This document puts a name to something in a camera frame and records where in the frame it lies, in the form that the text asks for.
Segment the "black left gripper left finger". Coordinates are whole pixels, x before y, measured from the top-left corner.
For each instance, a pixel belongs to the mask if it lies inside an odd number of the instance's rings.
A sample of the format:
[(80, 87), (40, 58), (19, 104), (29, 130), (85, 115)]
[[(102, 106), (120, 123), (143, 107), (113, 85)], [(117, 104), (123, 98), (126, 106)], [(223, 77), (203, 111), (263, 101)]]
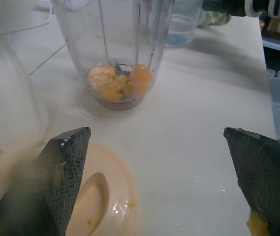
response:
[(63, 236), (82, 182), (89, 127), (52, 138), (17, 166), (0, 200), (0, 236)]

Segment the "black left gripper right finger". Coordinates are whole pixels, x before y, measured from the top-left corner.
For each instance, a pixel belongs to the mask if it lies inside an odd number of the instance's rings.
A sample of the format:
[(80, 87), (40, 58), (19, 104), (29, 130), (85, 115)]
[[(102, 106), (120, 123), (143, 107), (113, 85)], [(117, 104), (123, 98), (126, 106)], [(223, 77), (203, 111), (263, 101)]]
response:
[(240, 187), (252, 212), (280, 236), (280, 143), (266, 136), (227, 127), (224, 137)]

